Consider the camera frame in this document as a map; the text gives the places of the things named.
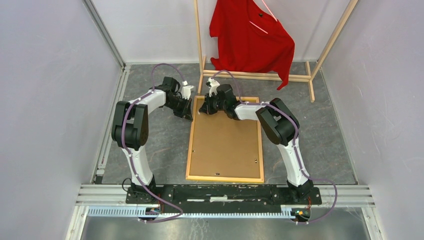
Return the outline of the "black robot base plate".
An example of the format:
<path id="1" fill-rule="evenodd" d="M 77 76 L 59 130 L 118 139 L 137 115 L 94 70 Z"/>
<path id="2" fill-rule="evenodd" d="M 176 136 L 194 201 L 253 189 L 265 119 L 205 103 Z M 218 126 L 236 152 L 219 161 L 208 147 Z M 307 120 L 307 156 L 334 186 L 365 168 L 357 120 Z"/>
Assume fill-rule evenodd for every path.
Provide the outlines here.
<path id="1" fill-rule="evenodd" d="M 133 183 L 125 202 L 159 204 L 163 214 L 268 214 L 280 213 L 281 206 L 300 208 L 323 202 L 317 187 L 296 190 L 277 184 L 164 184 L 150 191 L 153 195 Z"/>

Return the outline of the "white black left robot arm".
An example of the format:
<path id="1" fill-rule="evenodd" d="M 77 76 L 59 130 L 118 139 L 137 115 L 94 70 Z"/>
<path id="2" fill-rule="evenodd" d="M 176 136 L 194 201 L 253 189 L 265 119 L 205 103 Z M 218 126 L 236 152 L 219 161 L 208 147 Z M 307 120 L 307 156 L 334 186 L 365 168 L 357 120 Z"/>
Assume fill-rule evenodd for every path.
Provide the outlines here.
<path id="1" fill-rule="evenodd" d="M 149 137 L 149 114 L 158 108 L 169 108 L 179 118 L 188 121 L 192 116 L 193 85 L 180 84 L 172 77 L 164 77 L 162 84 L 149 89 L 130 101 L 118 101 L 112 121 L 111 138 L 124 152 L 131 171 L 131 183 L 145 204 L 153 203 L 157 190 L 151 185 L 154 175 L 149 167 L 146 148 Z"/>

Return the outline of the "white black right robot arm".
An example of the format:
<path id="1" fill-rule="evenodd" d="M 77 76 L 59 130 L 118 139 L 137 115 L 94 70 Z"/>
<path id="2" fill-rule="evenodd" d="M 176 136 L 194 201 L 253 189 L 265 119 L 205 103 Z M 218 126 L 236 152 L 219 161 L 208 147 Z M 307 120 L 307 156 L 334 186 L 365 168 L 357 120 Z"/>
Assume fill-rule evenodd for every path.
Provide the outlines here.
<path id="1" fill-rule="evenodd" d="M 304 169 L 300 151 L 296 148 L 299 135 L 299 121 L 280 98 L 266 102 L 240 101 L 230 84 L 215 80 L 206 83 L 209 92 L 204 96 L 200 113 L 213 115 L 224 112 L 228 118 L 238 121 L 258 121 L 267 138 L 277 146 L 287 171 L 289 199 L 302 204 L 309 198 L 314 187 Z"/>

